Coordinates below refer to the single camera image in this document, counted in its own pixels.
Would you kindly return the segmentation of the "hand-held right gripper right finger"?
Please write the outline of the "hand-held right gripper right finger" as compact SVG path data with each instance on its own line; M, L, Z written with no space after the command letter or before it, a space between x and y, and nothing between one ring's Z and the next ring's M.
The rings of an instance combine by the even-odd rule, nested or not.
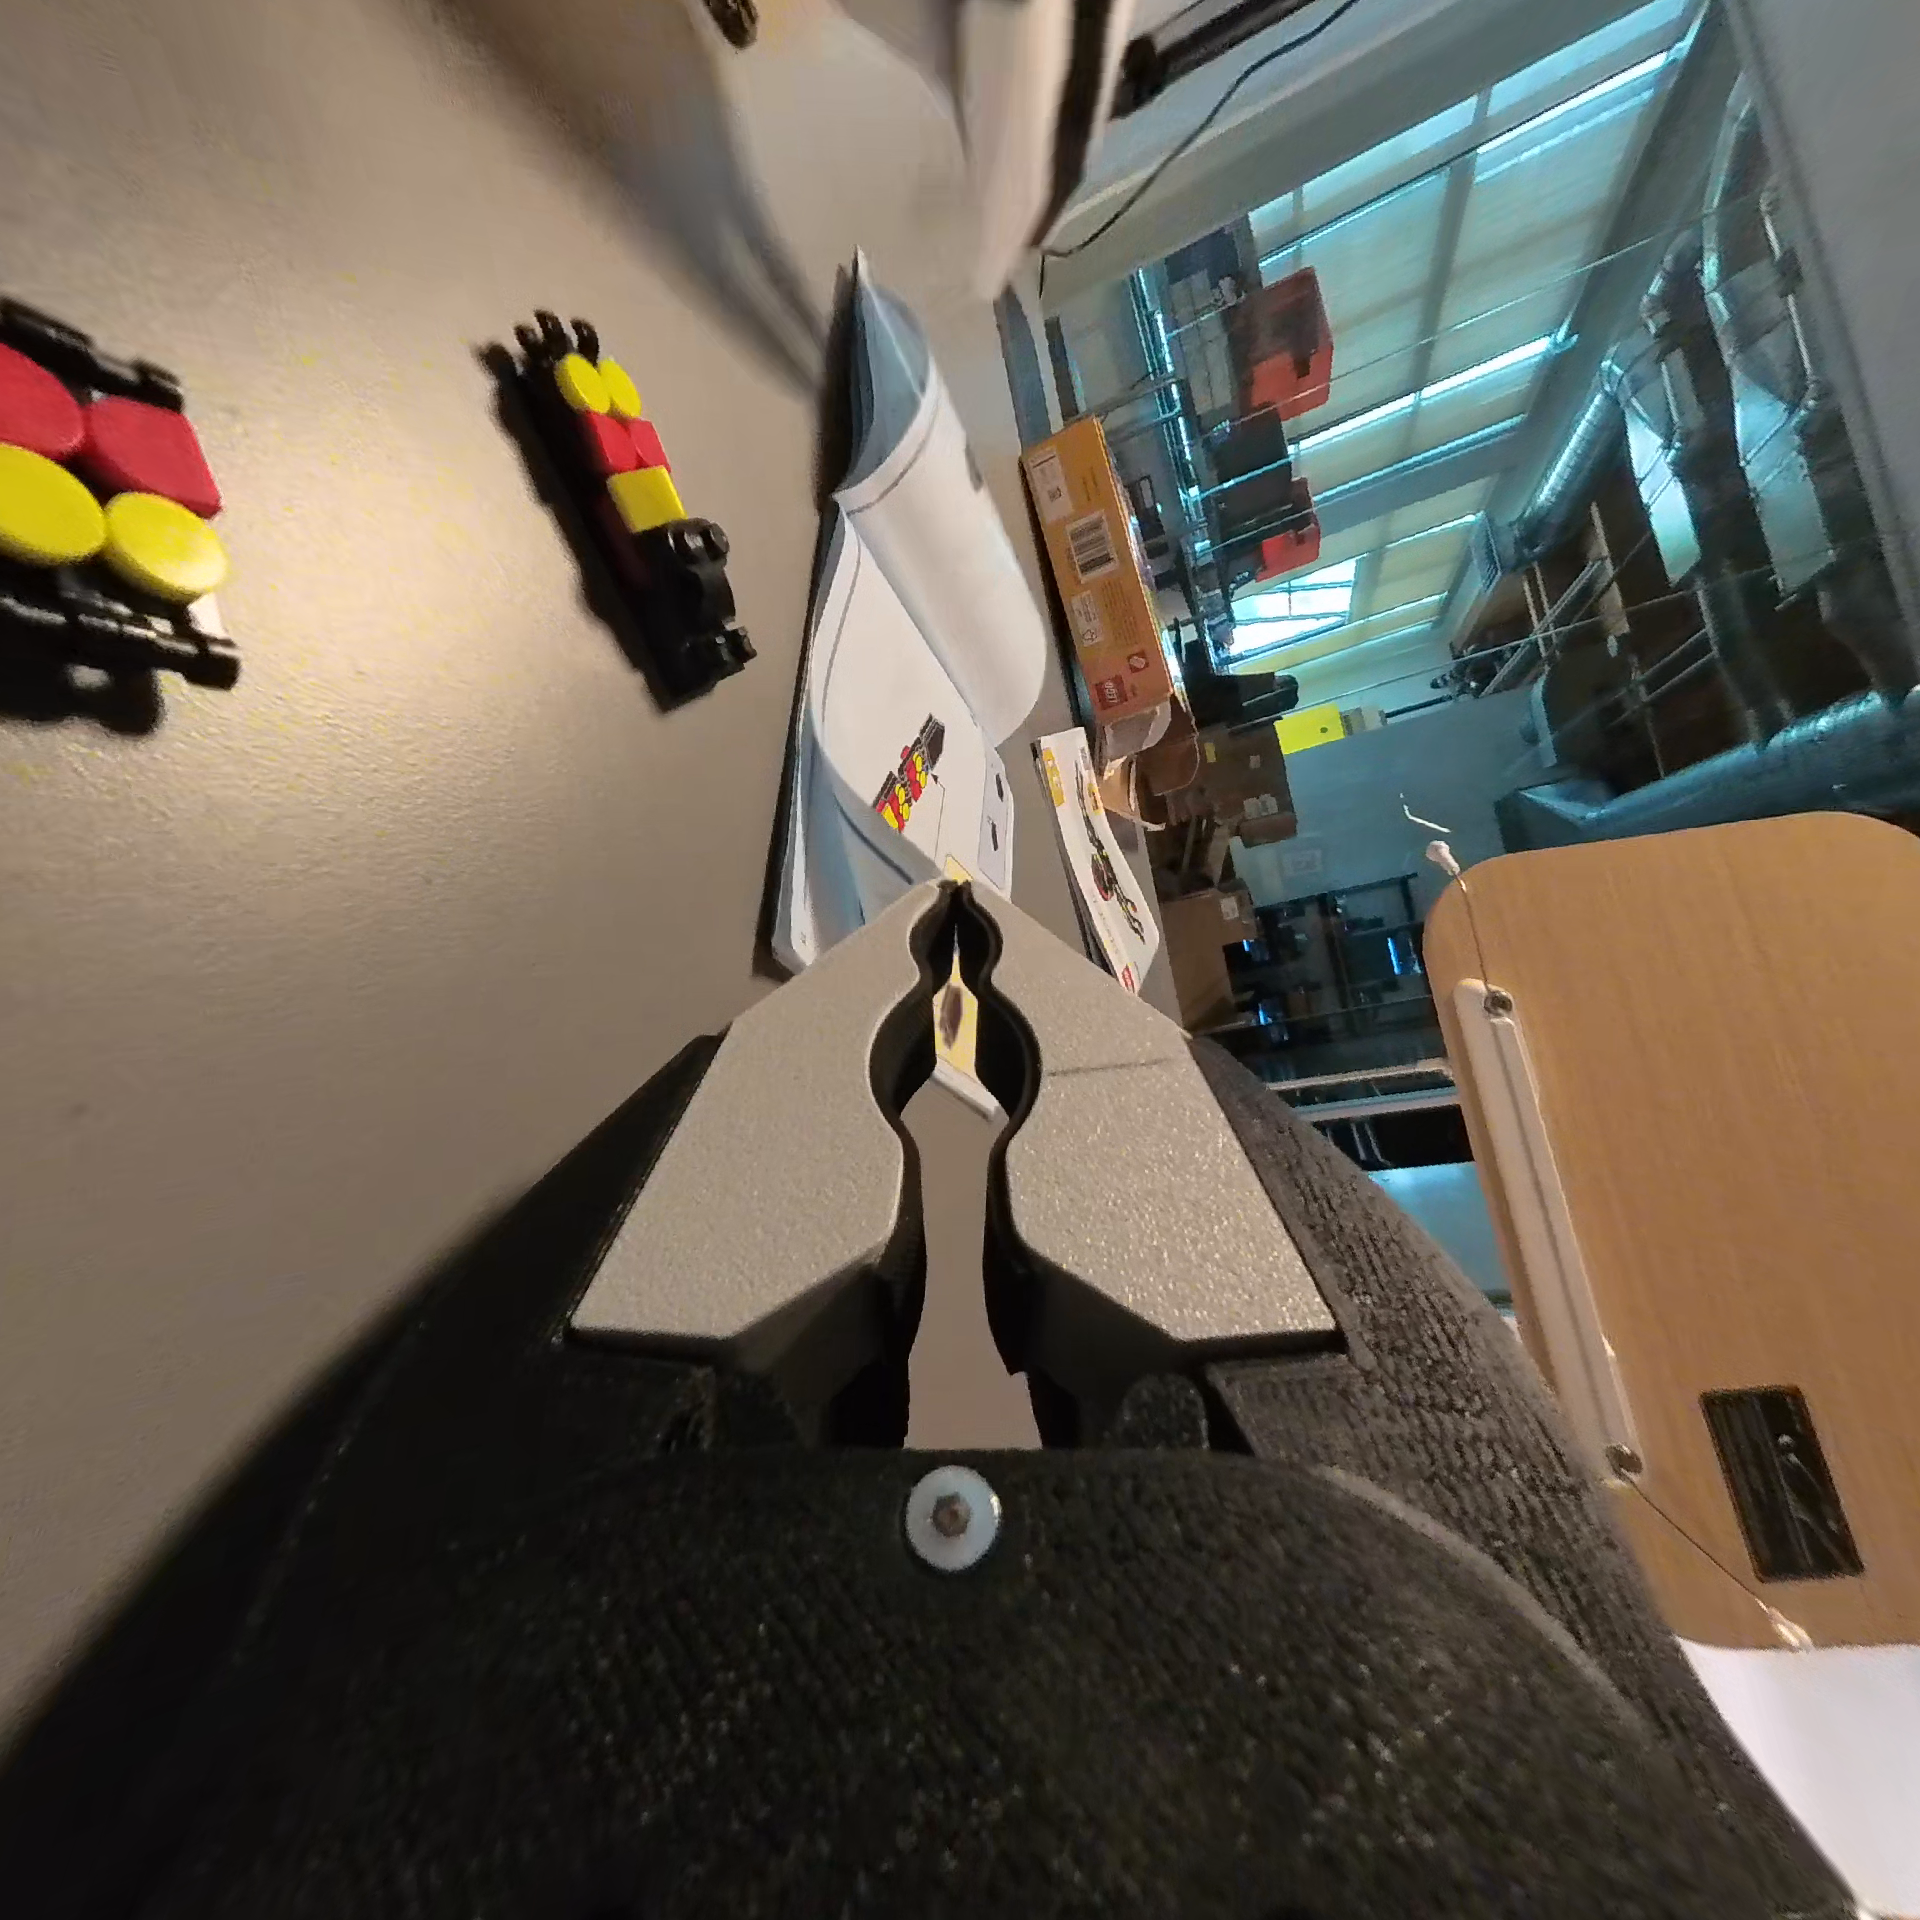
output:
M1332 1307L1187 1033L970 884L977 1077L994 1145L996 1339L1335 1339Z

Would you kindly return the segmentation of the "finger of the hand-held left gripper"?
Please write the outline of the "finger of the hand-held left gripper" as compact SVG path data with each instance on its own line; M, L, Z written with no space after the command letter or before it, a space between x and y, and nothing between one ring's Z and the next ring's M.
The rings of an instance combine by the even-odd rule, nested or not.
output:
M998 298L1049 238L1114 117L1133 3L850 3L957 129L971 286Z

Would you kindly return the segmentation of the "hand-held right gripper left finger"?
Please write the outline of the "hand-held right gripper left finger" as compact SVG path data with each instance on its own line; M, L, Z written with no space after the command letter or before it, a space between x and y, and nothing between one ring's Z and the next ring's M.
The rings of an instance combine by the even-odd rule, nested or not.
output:
M906 1107L957 887L909 890L734 1019L572 1315L610 1342L887 1342L924 1259Z

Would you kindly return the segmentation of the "white lego instruction booklet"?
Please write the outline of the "white lego instruction booklet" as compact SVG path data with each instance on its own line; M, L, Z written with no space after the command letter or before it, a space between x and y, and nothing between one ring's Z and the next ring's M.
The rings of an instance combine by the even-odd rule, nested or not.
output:
M765 942L795 977L926 879L1012 893L1002 748L1049 634L918 315L846 282L847 467L827 494L783 755Z

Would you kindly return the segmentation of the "white lego leaflet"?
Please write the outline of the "white lego leaflet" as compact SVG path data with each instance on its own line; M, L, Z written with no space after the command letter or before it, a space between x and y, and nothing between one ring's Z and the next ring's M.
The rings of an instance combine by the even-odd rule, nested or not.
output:
M1149 892L1133 873L1098 780L1084 731L1039 735L1031 748L1046 788L1073 905L1087 954L1126 991L1140 994L1161 954Z

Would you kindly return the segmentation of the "orange lego box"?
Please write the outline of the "orange lego box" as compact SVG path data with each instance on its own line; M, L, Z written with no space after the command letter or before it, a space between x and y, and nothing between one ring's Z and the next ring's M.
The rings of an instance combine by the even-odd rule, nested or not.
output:
M1100 757L1139 755L1169 731L1172 678L1158 599L1102 420L1079 417L1025 449L1022 476Z

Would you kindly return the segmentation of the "black lego assembly yellow tile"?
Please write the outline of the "black lego assembly yellow tile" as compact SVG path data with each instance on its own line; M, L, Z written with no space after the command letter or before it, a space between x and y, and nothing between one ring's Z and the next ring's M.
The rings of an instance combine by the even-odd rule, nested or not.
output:
M481 342L495 418L580 573L587 610L665 713L757 655L724 527L692 511L628 365L587 319L537 309Z

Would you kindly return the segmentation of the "brown cardboard box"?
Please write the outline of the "brown cardboard box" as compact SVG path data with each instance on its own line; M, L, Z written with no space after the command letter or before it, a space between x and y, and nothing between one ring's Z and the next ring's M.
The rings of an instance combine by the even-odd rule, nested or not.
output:
M1258 905L1241 883L1205 887L1161 903L1164 954L1179 1019L1207 1033L1235 1019L1229 951L1258 938Z

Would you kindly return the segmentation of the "red storage crate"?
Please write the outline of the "red storage crate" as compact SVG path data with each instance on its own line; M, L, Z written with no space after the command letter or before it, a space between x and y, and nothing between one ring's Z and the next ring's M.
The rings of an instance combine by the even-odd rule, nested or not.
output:
M1273 585L1319 562L1323 525L1313 501L1309 484L1297 476L1290 484L1286 508L1278 522L1262 530L1258 541L1255 583Z
M1228 311L1236 417L1297 420L1327 402L1332 330L1314 267L1249 291Z

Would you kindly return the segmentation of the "open cardboard box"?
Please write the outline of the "open cardboard box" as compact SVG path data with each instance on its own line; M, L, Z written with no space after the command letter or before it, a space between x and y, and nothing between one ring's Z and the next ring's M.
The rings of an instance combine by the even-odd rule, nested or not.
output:
M1251 849L1290 841L1301 829L1279 724L1270 718L1197 726L1185 705L1169 705L1158 735L1100 771L1095 790L1146 829L1201 823Z

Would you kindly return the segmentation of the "light wooden panel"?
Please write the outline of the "light wooden panel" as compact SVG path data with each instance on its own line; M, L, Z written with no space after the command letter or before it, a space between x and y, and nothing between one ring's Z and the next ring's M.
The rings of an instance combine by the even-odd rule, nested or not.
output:
M1574 1459L1684 1641L1915 1646L1915 954L1915 836L1850 812L1500 855L1428 917L1454 1077L1454 985L1521 1009L1644 1476Z

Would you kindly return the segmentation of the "silver ventilation ducts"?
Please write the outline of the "silver ventilation ducts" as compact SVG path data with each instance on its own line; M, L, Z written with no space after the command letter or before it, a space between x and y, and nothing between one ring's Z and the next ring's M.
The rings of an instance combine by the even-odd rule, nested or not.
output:
M1915 831L1915 627L1833 385L1759 101L1734 81L1700 211L1523 514L1526 694L1505 852L1851 812Z

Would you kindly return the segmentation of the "white panel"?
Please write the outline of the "white panel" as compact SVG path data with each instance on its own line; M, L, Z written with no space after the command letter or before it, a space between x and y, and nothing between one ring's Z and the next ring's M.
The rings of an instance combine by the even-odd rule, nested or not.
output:
M1918 1916L1918 1649L1681 1651L1858 1911Z

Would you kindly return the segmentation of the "black pad with coloured discs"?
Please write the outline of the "black pad with coloured discs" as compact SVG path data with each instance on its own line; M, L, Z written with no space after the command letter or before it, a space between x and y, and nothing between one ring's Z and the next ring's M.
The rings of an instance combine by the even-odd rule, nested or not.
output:
M3 299L3 636L103 681L229 692L223 494L177 373Z

